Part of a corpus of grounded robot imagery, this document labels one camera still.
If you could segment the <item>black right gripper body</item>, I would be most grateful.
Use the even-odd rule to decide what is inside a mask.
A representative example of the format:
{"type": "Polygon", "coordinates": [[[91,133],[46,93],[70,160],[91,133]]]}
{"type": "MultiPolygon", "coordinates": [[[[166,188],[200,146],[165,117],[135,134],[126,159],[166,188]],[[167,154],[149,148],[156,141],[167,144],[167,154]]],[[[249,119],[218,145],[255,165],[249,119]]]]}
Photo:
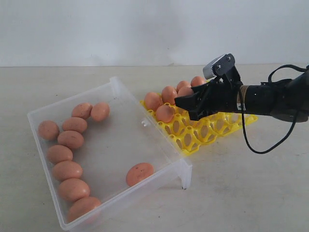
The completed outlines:
{"type": "Polygon", "coordinates": [[[242,85],[236,66],[223,76],[214,77],[211,81],[202,85],[202,87],[210,87],[208,100],[212,115],[217,112],[243,113],[243,104],[237,102],[239,88],[242,85]]]}

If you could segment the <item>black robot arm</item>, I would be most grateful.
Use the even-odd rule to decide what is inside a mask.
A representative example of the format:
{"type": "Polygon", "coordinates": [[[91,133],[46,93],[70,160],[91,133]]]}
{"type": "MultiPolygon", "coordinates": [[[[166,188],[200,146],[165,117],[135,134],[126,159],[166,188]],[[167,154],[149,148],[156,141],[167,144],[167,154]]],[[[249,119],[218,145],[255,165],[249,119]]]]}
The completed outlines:
{"type": "Polygon", "coordinates": [[[301,72],[295,79],[260,85],[244,85],[236,67],[221,67],[210,82],[193,87],[193,93],[177,97],[176,106],[186,110],[193,121],[218,112],[271,116],[297,123],[309,118],[309,69],[284,65],[301,72]]]}

